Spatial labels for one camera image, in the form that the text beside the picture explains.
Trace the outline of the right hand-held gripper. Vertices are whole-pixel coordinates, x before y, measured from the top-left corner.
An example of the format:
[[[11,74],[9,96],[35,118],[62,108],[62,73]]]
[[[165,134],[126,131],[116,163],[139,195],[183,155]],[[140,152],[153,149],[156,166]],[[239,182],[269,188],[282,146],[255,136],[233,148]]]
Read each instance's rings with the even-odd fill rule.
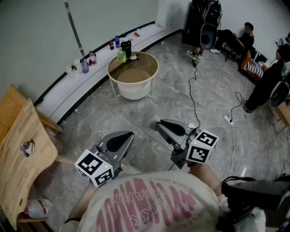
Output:
[[[174,145],[171,161],[179,168],[185,164],[206,164],[213,154],[219,137],[208,130],[192,129],[185,123],[163,119],[156,123],[156,130]]]

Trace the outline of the black kettle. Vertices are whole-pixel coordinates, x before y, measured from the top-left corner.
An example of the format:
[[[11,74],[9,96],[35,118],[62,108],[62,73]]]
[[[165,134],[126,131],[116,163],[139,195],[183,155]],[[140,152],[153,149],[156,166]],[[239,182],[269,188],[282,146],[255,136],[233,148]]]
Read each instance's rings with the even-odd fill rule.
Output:
[[[121,43],[121,47],[122,47],[122,50],[125,51],[126,53],[126,58],[130,58],[131,57],[131,41],[124,41]]]

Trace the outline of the person's left forearm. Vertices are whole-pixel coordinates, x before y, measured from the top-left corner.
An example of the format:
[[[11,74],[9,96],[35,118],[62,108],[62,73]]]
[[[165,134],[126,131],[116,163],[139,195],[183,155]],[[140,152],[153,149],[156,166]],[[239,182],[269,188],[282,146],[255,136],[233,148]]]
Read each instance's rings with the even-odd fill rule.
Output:
[[[85,189],[83,192],[82,196],[76,203],[76,205],[72,208],[68,219],[73,219],[73,218],[82,218],[84,215],[85,211],[87,210],[88,204],[94,193],[97,191],[97,188],[88,185],[88,187]]]

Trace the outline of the person's right forearm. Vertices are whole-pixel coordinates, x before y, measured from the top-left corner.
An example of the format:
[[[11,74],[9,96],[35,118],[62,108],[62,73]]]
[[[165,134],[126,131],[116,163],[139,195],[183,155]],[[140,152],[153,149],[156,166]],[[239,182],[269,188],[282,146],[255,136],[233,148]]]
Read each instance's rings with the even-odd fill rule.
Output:
[[[188,164],[190,173],[210,187],[217,196],[222,195],[222,183],[207,164]]]

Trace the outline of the person's white printed shirt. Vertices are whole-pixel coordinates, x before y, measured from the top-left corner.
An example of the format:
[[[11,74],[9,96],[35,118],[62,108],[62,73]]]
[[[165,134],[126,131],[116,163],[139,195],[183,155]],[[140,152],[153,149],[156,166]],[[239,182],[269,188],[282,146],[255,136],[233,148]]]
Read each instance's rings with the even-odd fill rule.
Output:
[[[59,232],[221,232],[216,224],[228,210],[227,197],[190,172],[126,167],[97,189],[82,218],[67,219]]]

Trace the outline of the white curved ledge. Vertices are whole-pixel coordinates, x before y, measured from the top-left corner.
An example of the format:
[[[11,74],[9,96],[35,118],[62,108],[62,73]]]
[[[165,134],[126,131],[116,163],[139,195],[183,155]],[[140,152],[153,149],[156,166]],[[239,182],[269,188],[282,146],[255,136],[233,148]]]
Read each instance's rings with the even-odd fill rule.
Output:
[[[147,49],[154,42],[181,29],[180,26],[167,25],[159,28],[155,24],[150,24],[129,33],[124,40],[129,38],[134,39],[131,42],[131,50],[133,52],[139,52]],[[134,32],[137,32],[140,37],[135,37]],[[47,93],[43,101],[36,108],[53,122],[59,122],[78,100],[105,78],[107,75],[107,66],[112,59],[116,58],[117,49],[110,50],[109,46],[106,46],[95,52],[95,54],[97,64],[90,67],[88,73],[76,73],[75,79],[64,77]]]

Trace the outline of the green drink bottle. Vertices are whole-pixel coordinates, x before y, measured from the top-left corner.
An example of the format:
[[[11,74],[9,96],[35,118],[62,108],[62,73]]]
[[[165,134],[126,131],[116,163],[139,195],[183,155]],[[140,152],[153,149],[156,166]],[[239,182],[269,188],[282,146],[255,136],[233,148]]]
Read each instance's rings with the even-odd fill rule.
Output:
[[[125,63],[127,58],[126,58],[126,52],[125,50],[122,49],[122,47],[119,47],[119,50],[117,52],[117,60],[120,63]]]

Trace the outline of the crumpled silver wrapper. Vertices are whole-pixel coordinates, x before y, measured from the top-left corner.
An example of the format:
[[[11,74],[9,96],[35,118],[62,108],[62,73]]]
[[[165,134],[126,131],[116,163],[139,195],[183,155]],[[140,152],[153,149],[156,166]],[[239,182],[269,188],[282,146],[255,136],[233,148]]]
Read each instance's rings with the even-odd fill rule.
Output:
[[[20,150],[25,157],[29,157],[30,155],[32,155],[35,152],[34,140],[31,139],[30,141],[24,142],[21,145]]]

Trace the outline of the wooden chair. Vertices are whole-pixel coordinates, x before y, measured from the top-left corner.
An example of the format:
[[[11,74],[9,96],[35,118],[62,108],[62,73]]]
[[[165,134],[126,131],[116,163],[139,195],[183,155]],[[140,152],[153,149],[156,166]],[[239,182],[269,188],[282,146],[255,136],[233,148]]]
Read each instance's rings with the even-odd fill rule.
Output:
[[[10,85],[0,100],[0,206],[14,230],[19,222],[34,222],[22,218],[30,189],[36,178],[53,162],[74,164],[59,156],[45,128],[55,134],[62,129],[37,111],[30,99]],[[34,140],[35,152],[25,157],[20,147]]]

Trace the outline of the large clear water bottle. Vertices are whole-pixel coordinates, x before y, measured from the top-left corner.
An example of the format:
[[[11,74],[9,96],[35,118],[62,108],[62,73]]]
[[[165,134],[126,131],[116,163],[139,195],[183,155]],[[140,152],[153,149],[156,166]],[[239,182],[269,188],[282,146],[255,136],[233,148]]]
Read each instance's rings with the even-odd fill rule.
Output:
[[[47,218],[53,213],[53,203],[47,198],[29,199],[24,214],[30,218]]]

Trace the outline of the striped cloth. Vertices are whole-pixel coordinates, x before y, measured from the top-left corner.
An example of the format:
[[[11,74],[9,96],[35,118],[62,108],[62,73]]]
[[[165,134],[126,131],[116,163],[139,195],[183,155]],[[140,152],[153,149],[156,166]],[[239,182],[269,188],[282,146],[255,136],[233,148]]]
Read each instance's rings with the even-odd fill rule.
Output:
[[[249,71],[249,72],[257,75],[259,78],[262,78],[262,76],[264,75],[263,67],[259,63],[255,62],[253,60],[250,60],[245,65],[244,70]]]

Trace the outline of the black chest pack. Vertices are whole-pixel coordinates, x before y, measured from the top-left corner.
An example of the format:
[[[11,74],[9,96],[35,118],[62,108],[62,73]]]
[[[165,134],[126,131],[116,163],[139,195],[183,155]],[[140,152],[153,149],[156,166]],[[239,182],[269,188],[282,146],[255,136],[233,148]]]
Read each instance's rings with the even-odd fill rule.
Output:
[[[235,226],[255,208],[278,211],[286,206],[290,193],[290,175],[275,180],[230,176],[222,181],[221,192],[227,197],[229,210],[218,218],[216,229],[236,232]]]

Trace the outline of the black cabinet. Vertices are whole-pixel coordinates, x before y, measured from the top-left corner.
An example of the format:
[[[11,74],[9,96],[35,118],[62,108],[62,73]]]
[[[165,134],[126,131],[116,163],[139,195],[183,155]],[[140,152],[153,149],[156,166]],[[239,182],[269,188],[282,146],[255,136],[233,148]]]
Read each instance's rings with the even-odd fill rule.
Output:
[[[188,5],[188,11],[186,15],[186,21],[182,34],[182,42],[187,45],[197,46],[198,45],[198,21],[200,13],[198,8],[193,8],[191,3]]]

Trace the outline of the wooden side furniture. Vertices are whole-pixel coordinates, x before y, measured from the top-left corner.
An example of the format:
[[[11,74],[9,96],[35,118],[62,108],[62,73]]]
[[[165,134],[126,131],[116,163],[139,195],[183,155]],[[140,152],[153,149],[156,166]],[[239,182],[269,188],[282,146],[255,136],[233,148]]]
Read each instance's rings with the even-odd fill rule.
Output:
[[[290,130],[290,103],[281,103],[278,107],[271,107],[274,115],[274,131],[278,135],[284,129]]]

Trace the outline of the metal wall strip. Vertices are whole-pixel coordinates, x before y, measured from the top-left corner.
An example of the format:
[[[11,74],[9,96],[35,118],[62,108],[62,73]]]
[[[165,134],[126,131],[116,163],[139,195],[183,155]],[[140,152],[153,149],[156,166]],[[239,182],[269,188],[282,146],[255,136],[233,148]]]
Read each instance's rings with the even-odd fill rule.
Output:
[[[80,53],[81,53],[81,55],[83,57],[85,57],[85,53],[84,53],[84,50],[82,48],[82,44],[81,44],[81,41],[79,39],[77,30],[76,30],[76,27],[75,27],[75,24],[74,24],[74,21],[73,21],[73,17],[72,17],[71,11],[70,11],[69,2],[68,2],[68,0],[63,0],[63,2],[64,2],[64,5],[65,5],[65,9],[66,9],[66,12],[67,12],[67,15],[68,15],[68,20],[70,22],[70,25],[71,25],[75,40],[76,40],[77,45],[78,45],[79,50],[80,50]]]

